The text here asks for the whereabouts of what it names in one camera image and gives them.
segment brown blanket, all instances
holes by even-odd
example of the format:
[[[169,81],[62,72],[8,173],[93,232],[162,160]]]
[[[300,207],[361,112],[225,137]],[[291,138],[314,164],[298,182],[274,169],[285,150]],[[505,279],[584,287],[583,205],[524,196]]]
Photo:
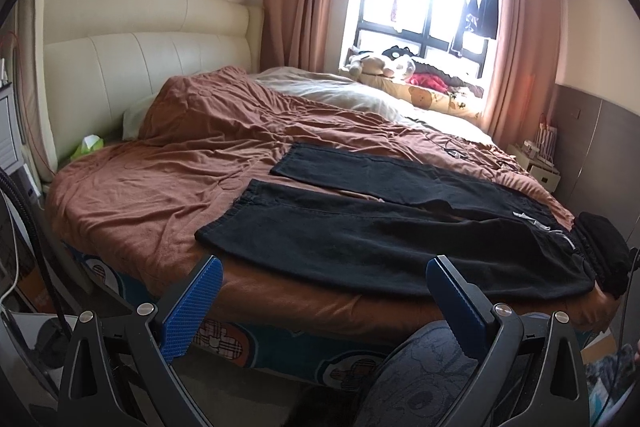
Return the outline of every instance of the brown blanket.
[[[68,244],[161,295],[202,256],[194,232],[220,217],[252,178],[321,190],[268,173],[295,141],[491,180],[547,204],[562,225],[572,225],[571,213],[495,147],[279,94],[233,67],[169,79],[146,115],[140,140],[99,150],[56,175],[47,216]],[[471,160],[452,158],[443,147],[461,148]],[[398,343],[441,317],[430,300],[349,294],[216,254],[225,268],[210,312],[218,320]],[[597,287],[569,301],[511,304],[519,312],[567,311],[584,329],[604,327],[617,309]]]

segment white duvet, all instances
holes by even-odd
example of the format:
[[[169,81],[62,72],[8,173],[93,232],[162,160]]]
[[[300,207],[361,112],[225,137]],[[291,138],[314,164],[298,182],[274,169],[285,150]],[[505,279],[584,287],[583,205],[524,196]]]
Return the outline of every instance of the white duvet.
[[[384,91],[365,86],[335,74],[310,73],[296,68],[273,68],[250,77],[265,87],[327,103],[343,109],[374,112],[383,118],[411,127],[430,128],[469,141],[491,144],[491,138],[478,127],[462,118],[436,111],[423,110],[399,100]],[[129,107],[122,122],[122,139],[133,140],[145,119],[155,95],[148,96]]]

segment window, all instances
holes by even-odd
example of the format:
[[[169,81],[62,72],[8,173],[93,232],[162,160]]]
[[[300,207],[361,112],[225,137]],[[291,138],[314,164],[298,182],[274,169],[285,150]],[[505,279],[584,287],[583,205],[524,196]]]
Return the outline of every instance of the window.
[[[464,0],[360,0],[354,45],[376,52],[393,45],[406,46],[456,76],[481,78],[487,39],[465,32],[462,58],[447,52],[458,29],[463,3]],[[392,21],[394,4],[397,9]]]

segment red cloth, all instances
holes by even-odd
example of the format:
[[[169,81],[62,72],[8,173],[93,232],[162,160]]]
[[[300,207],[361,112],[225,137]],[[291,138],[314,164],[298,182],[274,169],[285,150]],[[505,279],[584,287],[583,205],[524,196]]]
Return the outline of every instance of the red cloth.
[[[439,76],[431,73],[414,73],[406,82],[412,86],[428,87],[442,93],[446,93],[449,88]]]

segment white cable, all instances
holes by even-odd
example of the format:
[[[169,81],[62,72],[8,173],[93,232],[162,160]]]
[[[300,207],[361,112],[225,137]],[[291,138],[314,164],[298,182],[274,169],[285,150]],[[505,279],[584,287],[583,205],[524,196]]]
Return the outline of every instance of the white cable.
[[[15,250],[15,278],[14,283],[11,287],[2,294],[0,297],[0,308],[2,307],[2,303],[4,300],[11,294],[12,291],[15,290],[15,287],[18,285],[18,279],[20,278],[20,257],[18,256],[18,242],[15,238],[15,225],[14,225],[14,216],[11,215],[11,210],[9,209],[9,201],[6,199],[6,195],[2,192],[2,199],[4,200],[4,204],[6,206],[7,214],[9,215],[9,222],[11,223],[11,232],[14,234],[14,250]]]

